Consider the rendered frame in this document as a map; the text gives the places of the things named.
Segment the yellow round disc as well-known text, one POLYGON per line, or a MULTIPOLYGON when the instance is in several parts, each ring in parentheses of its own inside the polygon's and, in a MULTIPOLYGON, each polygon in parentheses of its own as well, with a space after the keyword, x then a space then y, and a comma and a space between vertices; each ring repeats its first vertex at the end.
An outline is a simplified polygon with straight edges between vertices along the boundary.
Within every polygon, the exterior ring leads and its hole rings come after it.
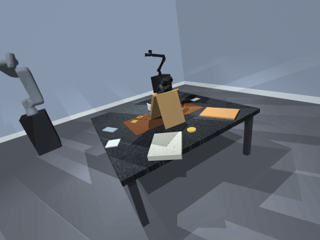
POLYGON ((189 127, 189 128, 187 128, 187 132, 188 133, 194 133, 194 132, 196 132, 196 128, 195 127, 189 127))

